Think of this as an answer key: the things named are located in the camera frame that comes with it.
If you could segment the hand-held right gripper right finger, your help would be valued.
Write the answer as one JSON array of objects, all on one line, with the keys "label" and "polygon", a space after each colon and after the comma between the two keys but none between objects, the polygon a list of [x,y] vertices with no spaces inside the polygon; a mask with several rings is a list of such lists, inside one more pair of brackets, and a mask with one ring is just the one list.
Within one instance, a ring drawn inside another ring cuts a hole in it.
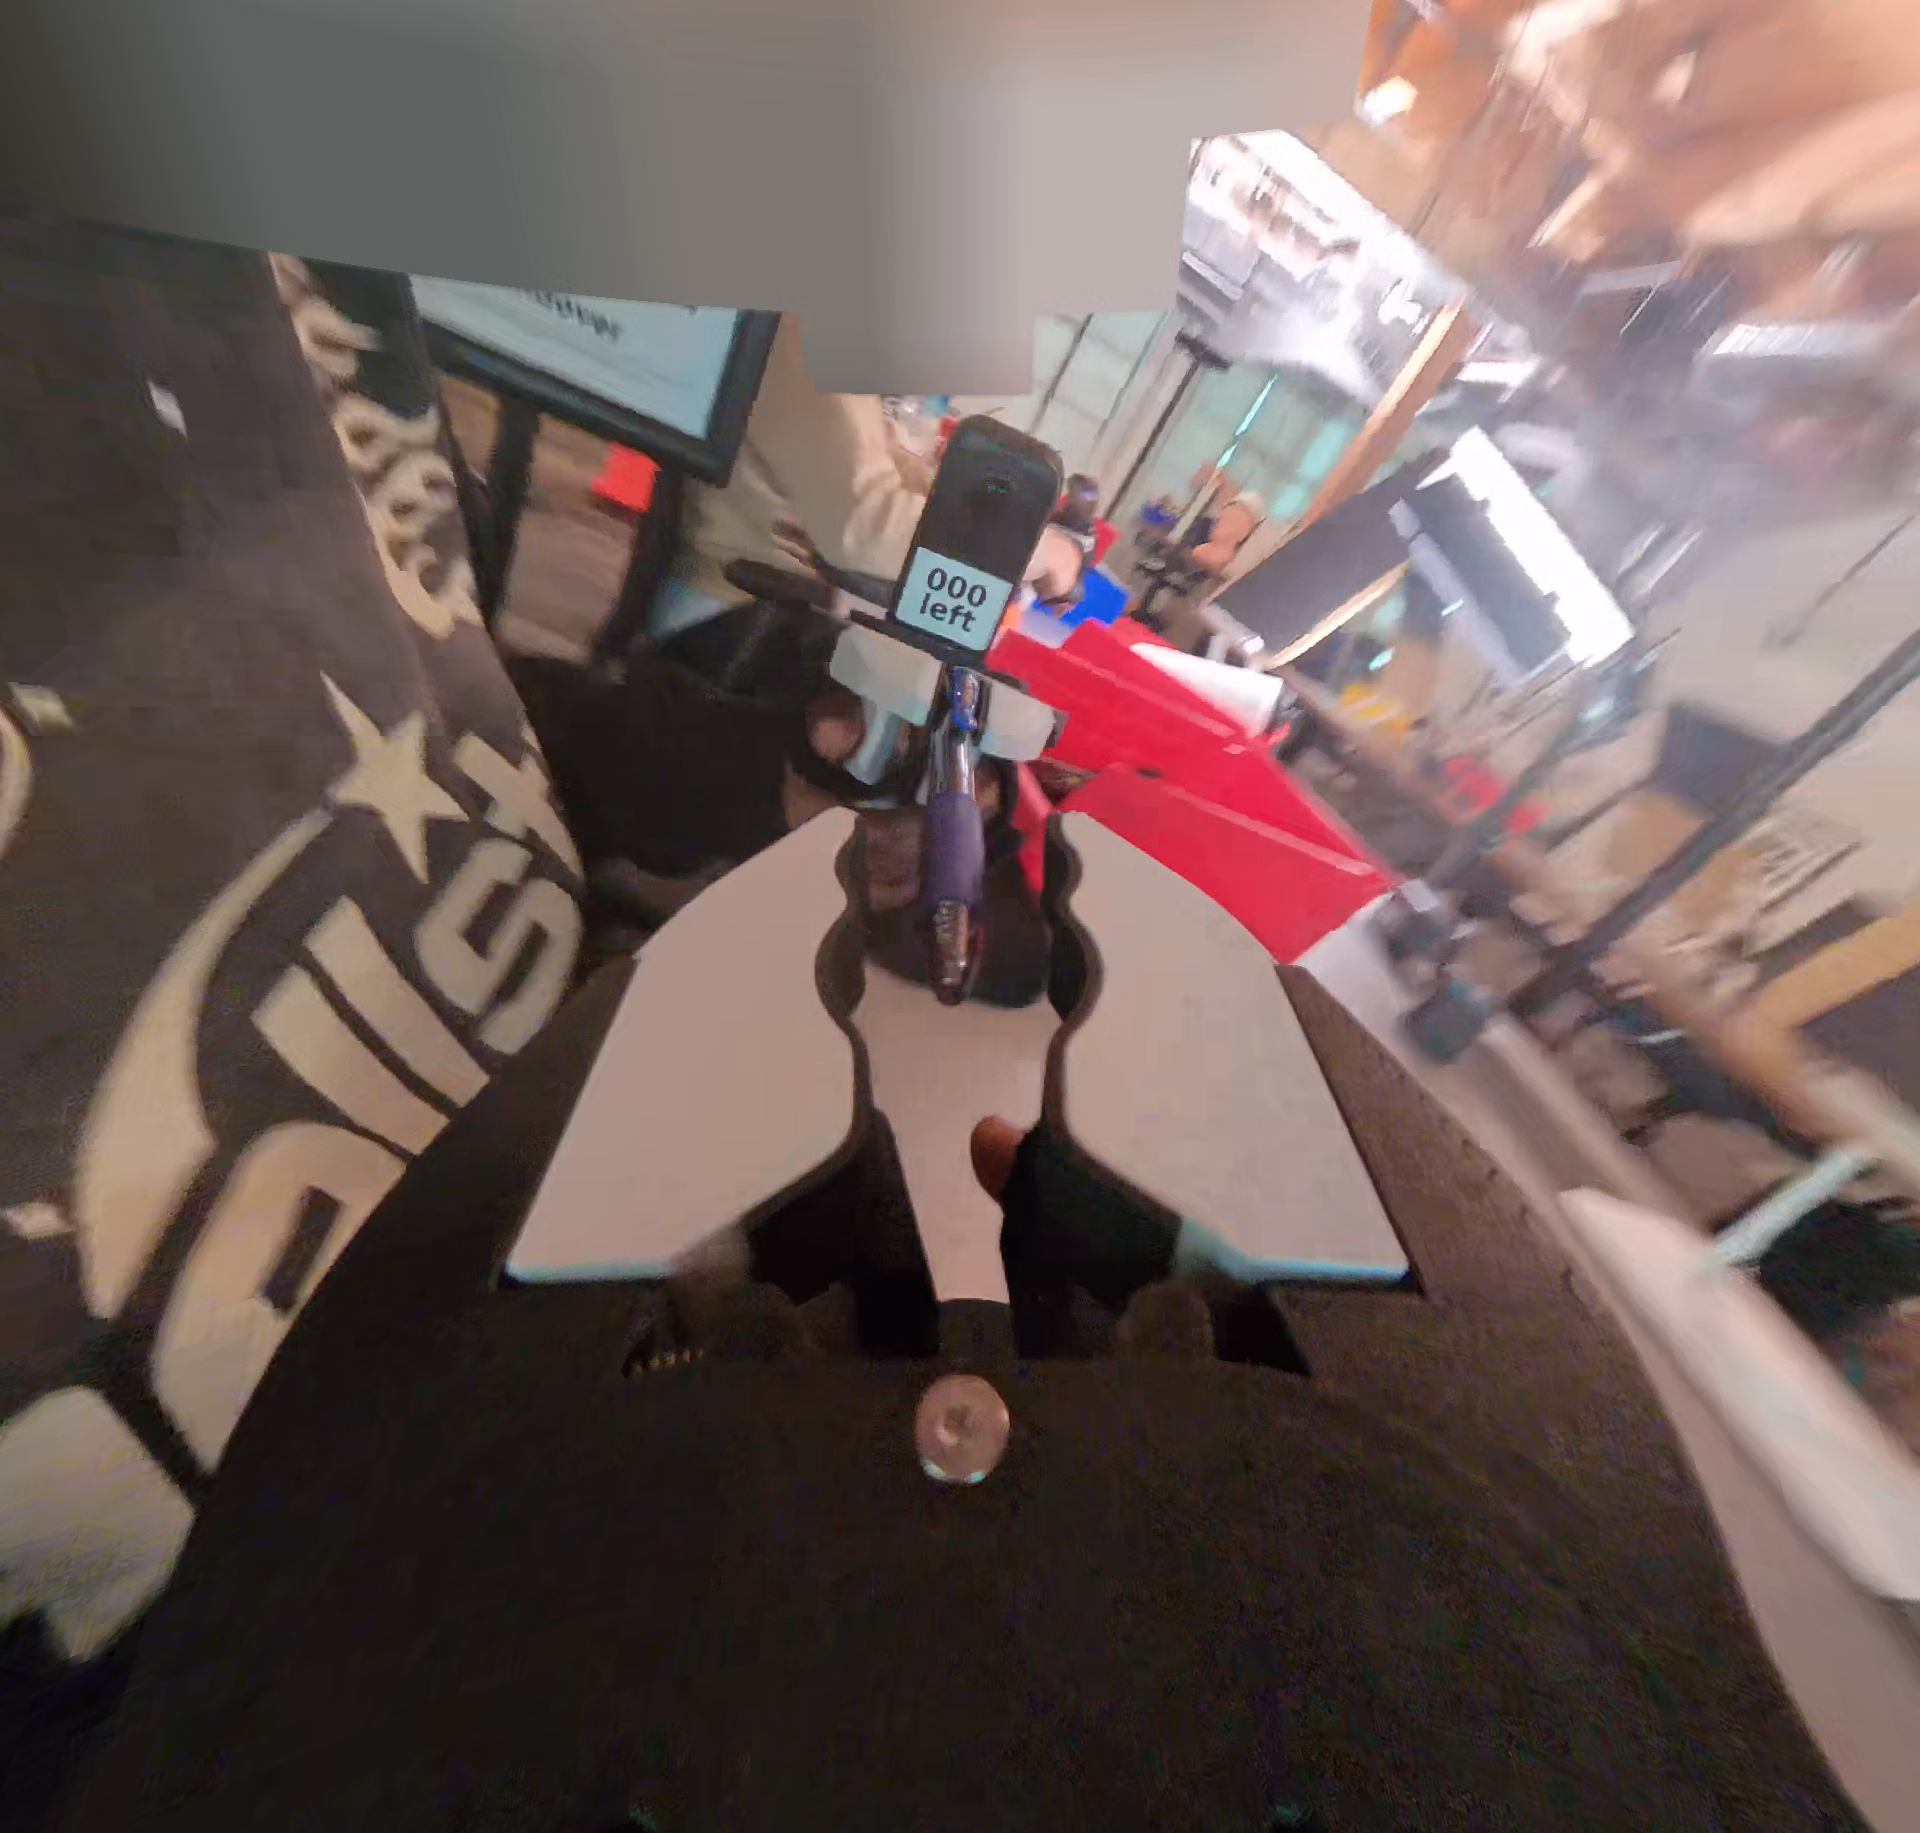
[{"label": "hand-held right gripper right finger", "polygon": [[1176,1268],[1408,1282],[1411,1249],[1261,939],[1097,821],[1050,824],[1043,1120]]}]

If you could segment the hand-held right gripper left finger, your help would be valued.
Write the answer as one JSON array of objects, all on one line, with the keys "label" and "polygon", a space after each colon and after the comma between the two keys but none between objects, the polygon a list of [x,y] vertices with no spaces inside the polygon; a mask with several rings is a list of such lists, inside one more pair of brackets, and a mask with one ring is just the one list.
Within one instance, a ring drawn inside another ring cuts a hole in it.
[{"label": "hand-held right gripper left finger", "polygon": [[669,1279],[851,1159],[872,1112],[856,848],[856,815],[823,813],[642,946],[513,1282]]}]

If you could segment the blue pen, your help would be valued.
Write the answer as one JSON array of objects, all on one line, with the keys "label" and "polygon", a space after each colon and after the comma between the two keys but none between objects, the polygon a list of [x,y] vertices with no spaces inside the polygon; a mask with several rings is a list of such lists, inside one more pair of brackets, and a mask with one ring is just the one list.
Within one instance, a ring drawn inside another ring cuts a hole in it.
[{"label": "blue pen", "polygon": [[960,1004],[981,955],[981,897],[988,869],[985,816],[978,795],[985,681],[947,668],[932,704],[924,795],[920,903],[932,995]]}]

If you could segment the red plastic bin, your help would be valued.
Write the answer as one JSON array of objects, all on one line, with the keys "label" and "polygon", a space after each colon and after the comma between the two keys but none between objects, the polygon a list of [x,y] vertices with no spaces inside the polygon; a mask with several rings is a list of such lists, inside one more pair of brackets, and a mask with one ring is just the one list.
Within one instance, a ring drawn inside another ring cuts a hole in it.
[{"label": "red plastic bin", "polygon": [[1021,863],[1042,880],[1052,813],[1082,813],[1161,861],[1294,962],[1388,893],[1366,845],[1272,756],[1204,701],[1134,655],[1143,627],[1082,624],[1066,638],[1005,627],[992,661],[1066,713],[1024,771]]}]

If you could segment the person's left forearm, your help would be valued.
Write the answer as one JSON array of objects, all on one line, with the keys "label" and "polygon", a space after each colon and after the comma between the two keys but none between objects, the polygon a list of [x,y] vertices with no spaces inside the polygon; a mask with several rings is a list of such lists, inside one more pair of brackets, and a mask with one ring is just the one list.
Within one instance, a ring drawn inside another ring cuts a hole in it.
[{"label": "person's left forearm", "polygon": [[840,808],[793,774],[804,704],[829,686],[821,641],[778,648],[766,695],[658,652],[619,670],[511,652],[505,668],[589,869],[691,880]]}]

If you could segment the person's left hand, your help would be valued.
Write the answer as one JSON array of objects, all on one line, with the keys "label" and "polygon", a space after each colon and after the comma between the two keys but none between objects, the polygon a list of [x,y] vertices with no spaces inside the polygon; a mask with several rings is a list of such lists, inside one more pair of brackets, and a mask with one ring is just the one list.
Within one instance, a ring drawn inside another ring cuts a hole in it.
[{"label": "person's left hand", "polygon": [[868,742],[868,704],[842,686],[827,686],[804,704],[793,774],[808,793],[860,808],[875,790],[851,771]]}]

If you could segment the white cup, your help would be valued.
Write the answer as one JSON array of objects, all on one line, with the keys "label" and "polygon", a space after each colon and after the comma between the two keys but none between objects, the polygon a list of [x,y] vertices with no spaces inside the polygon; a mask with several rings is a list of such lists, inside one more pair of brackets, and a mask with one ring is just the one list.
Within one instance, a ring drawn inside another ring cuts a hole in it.
[{"label": "white cup", "polygon": [[1231,667],[1151,643],[1136,644],[1134,655],[1204,701],[1221,717],[1236,723],[1249,736],[1279,735],[1298,711],[1293,687],[1277,673]]}]

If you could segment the studio light panel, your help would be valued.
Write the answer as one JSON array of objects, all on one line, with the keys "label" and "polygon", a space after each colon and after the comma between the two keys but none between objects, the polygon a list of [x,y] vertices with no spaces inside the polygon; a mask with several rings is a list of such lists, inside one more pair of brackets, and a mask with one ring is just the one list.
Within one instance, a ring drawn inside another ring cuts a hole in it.
[{"label": "studio light panel", "polygon": [[1340,501],[1211,604],[1287,661],[1406,581],[1505,686],[1606,665],[1635,641],[1621,600],[1482,429]]}]

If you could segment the black light stand pole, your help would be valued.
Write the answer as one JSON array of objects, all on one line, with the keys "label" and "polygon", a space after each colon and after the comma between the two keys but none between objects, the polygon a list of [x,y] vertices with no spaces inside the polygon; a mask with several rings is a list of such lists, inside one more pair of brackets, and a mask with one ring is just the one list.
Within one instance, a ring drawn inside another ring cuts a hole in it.
[{"label": "black light stand pole", "polygon": [[1662,909],[1727,846],[1751,832],[1812,770],[1837,756],[1917,679],[1917,631],[1908,634],[1886,660],[1831,704],[1782,752],[1752,774],[1731,801],[1676,846],[1650,874],[1616,899],[1603,914],[1563,946],[1543,971],[1509,999],[1520,1015],[1548,1008],[1575,983],[1592,978],[1601,955],[1624,934]]}]

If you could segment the black printed shirt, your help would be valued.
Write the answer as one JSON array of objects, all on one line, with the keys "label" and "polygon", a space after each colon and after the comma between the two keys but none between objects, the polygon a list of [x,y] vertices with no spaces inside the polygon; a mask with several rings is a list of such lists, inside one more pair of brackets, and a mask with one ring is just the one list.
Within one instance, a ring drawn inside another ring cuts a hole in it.
[{"label": "black printed shirt", "polygon": [[26,209],[3,274],[9,1694],[152,1605],[582,872],[395,292]]}]

